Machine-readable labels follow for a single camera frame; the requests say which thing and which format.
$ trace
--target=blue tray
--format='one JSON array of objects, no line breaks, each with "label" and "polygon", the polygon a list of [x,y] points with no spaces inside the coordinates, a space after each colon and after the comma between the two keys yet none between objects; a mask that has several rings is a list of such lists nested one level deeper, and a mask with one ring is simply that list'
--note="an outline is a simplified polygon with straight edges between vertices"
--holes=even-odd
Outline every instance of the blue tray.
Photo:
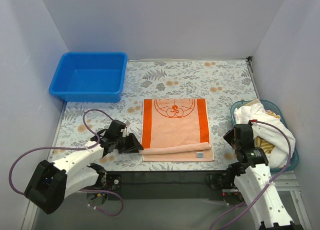
[{"label": "blue tray", "polygon": [[[266,110],[271,110],[271,111],[275,112],[277,115],[279,115],[281,117],[281,122],[284,124],[284,126],[286,128],[288,128],[287,124],[286,124],[286,121],[285,121],[285,118],[282,115],[282,113],[281,113],[280,109],[278,108],[278,106],[276,106],[274,103],[272,103],[270,101],[267,101],[267,100],[260,100],[260,101],[261,101],[261,103],[263,104],[263,107]],[[239,108],[239,107],[241,107],[241,106],[243,106],[243,105],[245,105],[245,104],[247,104],[249,102],[250,101],[237,101],[231,106],[230,113],[231,113],[231,118],[232,118],[233,125],[236,124],[236,119],[235,119],[235,116],[234,116],[235,109]],[[292,171],[293,169],[295,169],[295,167],[298,165],[298,163],[299,163],[299,154],[298,154],[297,149],[295,148],[294,152],[293,152],[293,155],[292,155],[292,158],[290,160],[290,165],[286,169],[286,171]],[[281,170],[281,168],[273,168],[270,171],[272,173],[277,173],[280,170]]]},{"label": "blue tray", "polygon": [[127,59],[122,52],[66,53],[55,71],[50,93],[72,102],[118,102]]}]

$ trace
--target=white wall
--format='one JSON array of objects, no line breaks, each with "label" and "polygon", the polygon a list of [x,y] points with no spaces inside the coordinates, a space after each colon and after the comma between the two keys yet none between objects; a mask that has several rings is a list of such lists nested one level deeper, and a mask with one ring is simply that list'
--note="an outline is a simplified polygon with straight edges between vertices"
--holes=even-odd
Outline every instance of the white wall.
[{"label": "white wall", "polygon": [[[60,56],[68,51],[42,0],[0,0],[0,229],[20,229],[27,199],[8,183],[23,152],[51,145],[62,102],[48,93]],[[24,191],[47,152],[22,160],[13,173]]]},{"label": "white wall", "polygon": [[297,139],[295,170],[314,229],[320,226],[320,0],[285,0],[253,57],[262,99],[276,103]]},{"label": "white wall", "polygon": [[130,59],[244,58],[283,0],[43,0],[71,51]]}]

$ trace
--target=yellow cloth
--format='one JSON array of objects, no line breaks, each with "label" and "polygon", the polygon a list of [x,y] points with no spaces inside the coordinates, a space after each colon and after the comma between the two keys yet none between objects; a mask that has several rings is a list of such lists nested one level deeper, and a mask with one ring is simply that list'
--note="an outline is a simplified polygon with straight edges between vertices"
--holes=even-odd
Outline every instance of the yellow cloth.
[{"label": "yellow cloth", "polygon": [[[279,120],[281,117],[277,115],[275,112],[272,112],[270,110],[265,111],[268,115],[274,116],[275,118],[278,118]],[[275,147],[271,143],[267,142],[266,140],[262,139],[261,137],[257,136],[254,140],[254,146],[260,147],[265,153],[271,153],[273,148]]]}]

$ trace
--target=leaf pattern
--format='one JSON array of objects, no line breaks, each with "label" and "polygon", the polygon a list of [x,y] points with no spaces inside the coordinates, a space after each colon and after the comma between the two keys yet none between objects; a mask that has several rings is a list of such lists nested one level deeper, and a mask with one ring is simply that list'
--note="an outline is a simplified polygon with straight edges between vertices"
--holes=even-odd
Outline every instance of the leaf pattern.
[{"label": "leaf pattern", "polygon": [[[224,141],[224,134],[232,128],[230,107],[241,99],[257,97],[245,61],[148,61],[128,62],[122,97],[118,103],[68,102],[57,146],[83,147],[92,137],[82,122],[87,109],[98,108],[114,119],[129,122],[128,132],[142,136],[142,107],[144,99],[151,98],[206,98],[214,149],[214,162],[143,162],[139,154],[119,154],[114,151],[106,162],[96,161],[108,171],[172,171],[225,170],[234,160],[225,159],[232,148]],[[86,117],[92,130],[107,128],[111,120],[100,112]],[[53,151],[49,160],[57,160],[71,151]]]}]

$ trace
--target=white towel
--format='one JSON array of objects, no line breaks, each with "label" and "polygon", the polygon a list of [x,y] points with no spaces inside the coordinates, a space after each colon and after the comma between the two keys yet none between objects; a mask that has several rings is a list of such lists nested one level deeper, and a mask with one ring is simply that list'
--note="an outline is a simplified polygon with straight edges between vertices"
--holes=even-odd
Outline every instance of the white towel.
[{"label": "white towel", "polygon": [[[266,110],[262,104],[258,103],[251,106],[241,106],[240,108],[234,110],[234,117],[236,124],[247,124],[249,120],[256,119],[258,121],[267,122],[278,127],[288,137],[293,154],[296,139],[279,119],[266,113]],[[288,159],[289,148],[288,143],[282,134],[273,127],[263,124],[254,124],[252,125],[252,129],[254,138],[259,136],[274,145],[271,154],[266,154],[269,159],[270,168],[283,167]]]}]

